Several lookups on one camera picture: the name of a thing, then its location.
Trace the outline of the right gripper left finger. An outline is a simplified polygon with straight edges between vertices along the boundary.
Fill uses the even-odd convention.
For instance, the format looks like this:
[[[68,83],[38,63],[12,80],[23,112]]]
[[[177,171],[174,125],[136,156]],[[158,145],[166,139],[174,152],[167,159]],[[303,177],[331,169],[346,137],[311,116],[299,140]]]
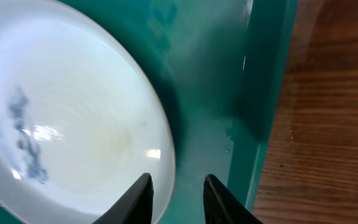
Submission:
[[[152,177],[143,173],[93,224],[151,224],[153,197]]]

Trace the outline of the light blue rimmed plate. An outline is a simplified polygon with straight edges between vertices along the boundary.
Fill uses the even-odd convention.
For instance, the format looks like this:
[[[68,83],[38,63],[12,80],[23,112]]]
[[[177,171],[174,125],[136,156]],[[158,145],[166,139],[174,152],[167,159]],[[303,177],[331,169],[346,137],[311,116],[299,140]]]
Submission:
[[[64,3],[0,1],[0,205],[24,223],[92,223],[144,173],[157,223],[175,151],[126,49]]]

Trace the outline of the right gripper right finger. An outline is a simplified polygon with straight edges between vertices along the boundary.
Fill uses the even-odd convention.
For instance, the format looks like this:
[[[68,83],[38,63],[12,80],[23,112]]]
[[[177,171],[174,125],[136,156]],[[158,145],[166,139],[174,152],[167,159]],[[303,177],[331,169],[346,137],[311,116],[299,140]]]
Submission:
[[[206,224],[262,224],[213,174],[204,180],[203,206]]]

